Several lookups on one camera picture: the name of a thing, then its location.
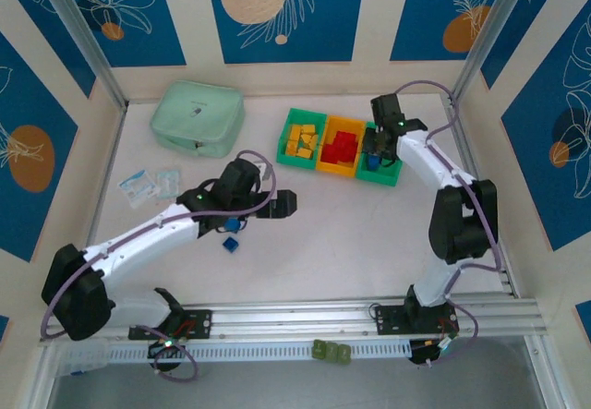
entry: small blue cube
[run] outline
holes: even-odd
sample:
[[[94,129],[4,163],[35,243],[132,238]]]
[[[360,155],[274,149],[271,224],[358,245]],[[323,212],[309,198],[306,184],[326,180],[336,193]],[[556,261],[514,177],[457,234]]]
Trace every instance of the small blue cube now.
[[[378,155],[368,155],[367,166],[369,171],[377,171],[380,167],[380,157]]]
[[[223,225],[223,228],[226,231],[232,232],[234,234],[237,234],[241,227],[242,224],[240,223],[240,220],[238,220],[237,218],[228,218],[228,220]]]
[[[228,249],[228,252],[233,253],[238,249],[238,242],[231,236],[228,236],[228,238],[226,238],[226,240],[223,242],[223,246]]]

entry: mint green pouch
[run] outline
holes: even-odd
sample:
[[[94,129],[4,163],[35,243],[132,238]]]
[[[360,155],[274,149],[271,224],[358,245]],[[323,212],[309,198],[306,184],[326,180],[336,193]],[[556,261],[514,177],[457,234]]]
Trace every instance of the mint green pouch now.
[[[166,148],[222,158],[232,150],[243,121],[239,90],[176,81],[160,100],[150,127]]]

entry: white table surface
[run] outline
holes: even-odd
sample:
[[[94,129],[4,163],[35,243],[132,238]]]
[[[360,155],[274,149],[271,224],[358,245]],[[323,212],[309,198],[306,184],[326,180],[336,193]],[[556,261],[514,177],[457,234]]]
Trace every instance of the white table surface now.
[[[155,103],[130,104],[97,227],[95,242],[122,234],[157,215],[169,203],[151,198],[138,209],[117,184],[141,169],[181,170],[181,191],[218,177],[242,149],[275,160],[277,139],[290,107],[371,120],[370,95],[248,98],[237,143],[223,159],[193,158],[157,144],[150,130]],[[446,123],[437,94],[403,95],[407,118],[429,129]],[[436,141],[460,163],[451,132]],[[251,219],[233,235],[240,247],[223,248],[229,234],[209,233],[132,272],[125,285],[165,287],[181,303],[252,303],[404,295],[435,259],[428,226],[435,192],[408,166],[398,186],[274,165],[278,188],[297,194],[297,212],[285,220]],[[493,265],[490,253],[482,262]],[[498,292],[497,274],[467,271],[454,292]]]

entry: green block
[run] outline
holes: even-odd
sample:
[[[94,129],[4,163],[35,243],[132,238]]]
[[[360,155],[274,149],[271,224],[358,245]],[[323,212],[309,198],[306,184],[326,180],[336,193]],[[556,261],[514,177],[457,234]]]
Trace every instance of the green block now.
[[[367,122],[366,128],[375,128],[371,122]],[[384,167],[390,163],[389,160],[383,160],[382,166],[378,168],[377,171],[369,171],[368,170],[368,162],[367,162],[367,155],[362,153],[359,158],[359,164],[357,165],[357,171],[355,177],[359,180],[370,181],[372,183],[380,183],[381,185],[386,186],[396,186],[398,183],[398,176],[400,175],[400,170],[403,167],[403,162],[398,160],[390,167]]]
[[[290,109],[287,120],[285,120],[285,126],[283,126],[283,132],[279,138],[277,145],[277,162],[281,164],[288,164],[290,166],[303,167],[309,170],[316,169],[316,160],[320,150],[320,140],[324,133],[324,127],[328,116],[326,114],[320,114],[318,112],[304,111],[302,109]],[[312,158],[292,157],[285,154],[287,148],[287,141],[289,141],[289,131],[291,125],[314,125],[316,127],[316,133],[319,136],[319,144],[314,150]]]
[[[329,363],[336,363],[339,357],[339,345],[333,342],[326,343],[326,356],[324,359]]]
[[[314,340],[314,347],[312,347],[312,358],[323,360],[326,356],[326,342],[323,340]]]
[[[351,346],[347,344],[339,344],[337,361],[340,365],[348,365],[351,363]]]

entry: yellow block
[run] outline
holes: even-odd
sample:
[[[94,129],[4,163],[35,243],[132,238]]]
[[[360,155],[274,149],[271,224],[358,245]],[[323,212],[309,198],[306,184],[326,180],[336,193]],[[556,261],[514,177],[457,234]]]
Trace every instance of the yellow block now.
[[[295,157],[297,155],[297,141],[287,141],[285,155],[289,155],[290,157]]]
[[[298,141],[301,133],[302,133],[302,126],[292,125],[292,128],[289,131],[289,139],[291,139],[293,141]]]
[[[314,126],[314,125],[302,125],[302,134],[309,134],[309,135],[316,134],[316,126]]]
[[[310,158],[312,158],[312,151],[310,149],[306,149],[306,148],[299,148],[297,150],[297,156],[310,159]]]
[[[318,135],[315,135],[314,137],[312,137],[312,139],[308,143],[308,149],[316,150],[317,145],[318,145]]]

